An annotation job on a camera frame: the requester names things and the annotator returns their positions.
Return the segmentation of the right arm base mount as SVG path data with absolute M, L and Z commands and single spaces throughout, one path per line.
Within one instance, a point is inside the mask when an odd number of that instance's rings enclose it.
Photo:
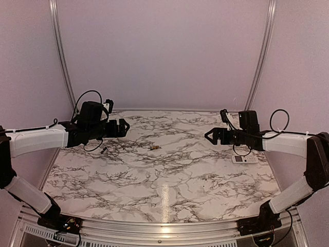
M 281 226 L 282 223 L 279 215 L 275 215 L 272 218 L 255 216 L 239 219 L 237 221 L 237 229 L 241 236 L 271 231 L 275 228 L 280 228 Z

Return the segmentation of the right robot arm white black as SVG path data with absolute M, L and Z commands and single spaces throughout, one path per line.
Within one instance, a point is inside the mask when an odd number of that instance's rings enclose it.
M 303 203 L 315 192 L 328 187 L 328 133 L 308 134 L 289 132 L 285 129 L 260 130 L 256 111 L 240 111 L 236 128 L 226 109 L 220 111 L 225 128 L 216 127 L 205 133 L 205 138 L 214 145 L 244 145 L 250 150 L 280 152 L 302 157 L 306 160 L 303 176 L 265 202 L 255 218 L 254 225 L 264 231 L 268 229 L 282 211 Z

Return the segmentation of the white remote control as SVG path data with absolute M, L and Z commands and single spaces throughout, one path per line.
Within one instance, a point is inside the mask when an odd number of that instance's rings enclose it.
M 234 164 L 257 164 L 259 162 L 259 159 L 254 155 L 233 155 L 231 159 Z

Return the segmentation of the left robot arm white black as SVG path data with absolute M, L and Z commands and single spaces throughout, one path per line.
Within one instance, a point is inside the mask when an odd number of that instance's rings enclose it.
M 90 140 L 125 137 L 130 125 L 110 120 L 113 102 L 86 101 L 70 121 L 57 120 L 50 126 L 31 129 L 1 129 L 1 189 L 32 207 L 54 229 L 65 224 L 59 205 L 47 194 L 19 177 L 11 160 L 26 153 L 53 148 L 87 145 Z

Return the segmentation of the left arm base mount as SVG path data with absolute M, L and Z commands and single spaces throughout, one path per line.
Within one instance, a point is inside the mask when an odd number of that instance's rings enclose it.
M 60 214 L 56 219 L 38 218 L 37 224 L 46 228 L 70 234 L 79 234 L 82 219 Z

